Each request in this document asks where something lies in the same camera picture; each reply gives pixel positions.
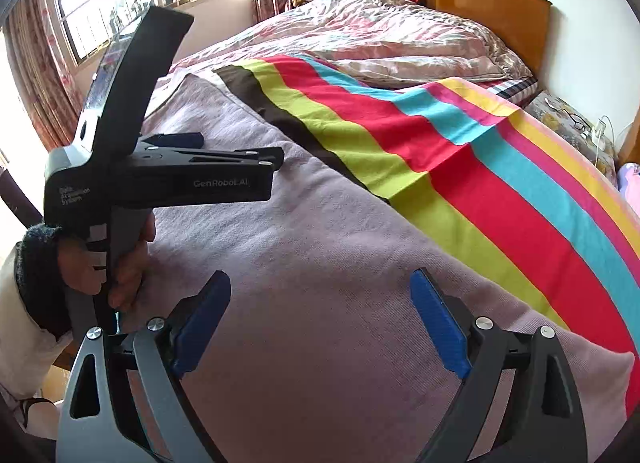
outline turquoise stripe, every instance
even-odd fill
[[[469,117],[459,107],[434,98],[426,89],[397,93],[385,89],[370,88],[358,84],[354,78],[311,58],[302,55],[297,58],[308,62],[329,84],[341,87],[353,95],[366,95],[376,100],[391,102],[405,115],[421,116],[428,119],[437,132],[457,146],[464,146],[474,141],[489,129]]]
[[[640,288],[588,212],[539,166],[505,141],[495,127],[471,147],[480,162],[526,199],[571,243],[607,290],[636,348],[640,349]]]

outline hand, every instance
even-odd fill
[[[136,298],[142,272],[148,264],[147,243],[156,238],[156,217],[149,214],[140,233],[140,240],[129,253],[118,260],[113,287],[109,291],[109,305],[119,311],[127,311]],[[60,275],[68,287],[87,295],[100,293],[102,282],[98,271],[94,270],[92,253],[83,241],[74,237],[64,237],[58,243],[58,266]]]

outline striped blanket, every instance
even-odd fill
[[[561,138],[459,78],[394,92],[306,56],[217,73],[466,266],[559,326],[633,353],[627,413],[638,404],[640,222]]]

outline pink and purple object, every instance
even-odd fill
[[[618,171],[620,194],[640,217],[640,166],[625,164]]]

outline metal bolt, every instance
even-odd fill
[[[553,338],[556,336],[556,332],[551,326],[543,326],[540,328],[540,334],[546,338]]]
[[[164,319],[161,317],[154,317],[146,323],[146,328],[149,331],[160,331],[162,328],[164,328]]]
[[[90,340],[96,340],[102,335],[102,328],[100,326],[94,326],[86,332],[86,337]]]
[[[494,327],[494,321],[488,317],[478,317],[476,319],[476,326],[478,326],[479,329],[491,329]]]

